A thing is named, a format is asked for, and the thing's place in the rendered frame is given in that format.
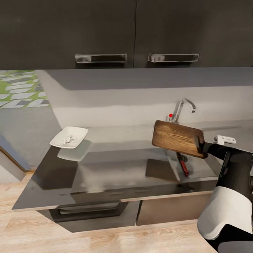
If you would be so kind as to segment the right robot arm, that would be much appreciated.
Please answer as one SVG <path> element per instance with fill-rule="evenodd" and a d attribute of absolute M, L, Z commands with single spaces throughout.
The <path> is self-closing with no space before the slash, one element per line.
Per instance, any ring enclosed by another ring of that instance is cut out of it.
<path fill-rule="evenodd" d="M 218 182 L 198 218 L 200 235 L 218 253 L 253 253 L 253 153 L 224 146 L 236 139 L 218 135 L 199 143 L 202 152 L 223 160 Z"/>

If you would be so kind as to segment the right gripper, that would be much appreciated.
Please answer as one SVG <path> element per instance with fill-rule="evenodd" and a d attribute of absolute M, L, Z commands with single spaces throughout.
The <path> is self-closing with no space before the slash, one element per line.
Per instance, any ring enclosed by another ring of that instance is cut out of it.
<path fill-rule="evenodd" d="M 202 148 L 202 152 L 212 154 L 215 157 L 218 157 L 218 151 L 220 148 L 227 148 L 226 146 L 220 145 L 220 144 L 213 144 L 213 143 L 199 143 L 199 146 Z"/>

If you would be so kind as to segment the cutting board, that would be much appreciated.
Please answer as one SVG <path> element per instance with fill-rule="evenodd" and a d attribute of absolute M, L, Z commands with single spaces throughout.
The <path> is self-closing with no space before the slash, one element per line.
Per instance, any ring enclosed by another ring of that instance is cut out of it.
<path fill-rule="evenodd" d="M 195 137 L 199 143 L 204 143 L 203 131 L 174 123 L 157 120 L 154 126 L 153 146 L 172 150 L 182 154 L 206 159 L 208 153 L 196 146 Z"/>

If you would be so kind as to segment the parer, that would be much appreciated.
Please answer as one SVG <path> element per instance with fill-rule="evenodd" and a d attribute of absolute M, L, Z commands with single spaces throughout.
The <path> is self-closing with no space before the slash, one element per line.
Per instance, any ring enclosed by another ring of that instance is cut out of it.
<path fill-rule="evenodd" d="M 182 159 L 181 154 L 180 154 L 179 152 L 177 152 L 177 155 L 178 155 L 178 157 L 179 157 L 179 159 L 180 159 L 180 163 L 181 163 L 182 168 L 183 168 L 183 170 L 184 170 L 184 172 L 185 172 L 185 175 L 186 175 L 186 176 L 189 176 L 189 172 L 188 172 L 187 167 L 186 167 L 186 165 L 185 165 L 185 163 L 184 163 L 184 161 L 183 161 L 183 159 Z"/>

